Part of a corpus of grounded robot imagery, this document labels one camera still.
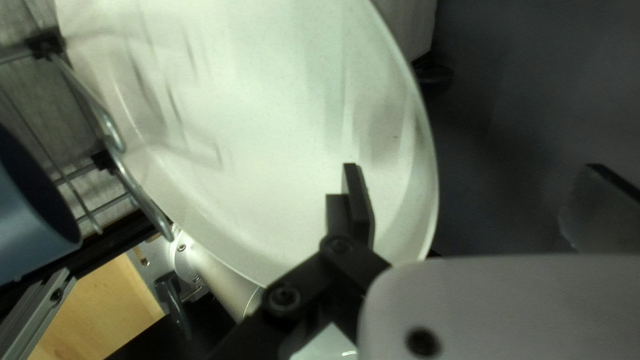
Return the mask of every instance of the wooden board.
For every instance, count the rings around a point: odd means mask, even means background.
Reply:
[[[28,360],[103,360],[163,316],[123,254],[78,281]]]

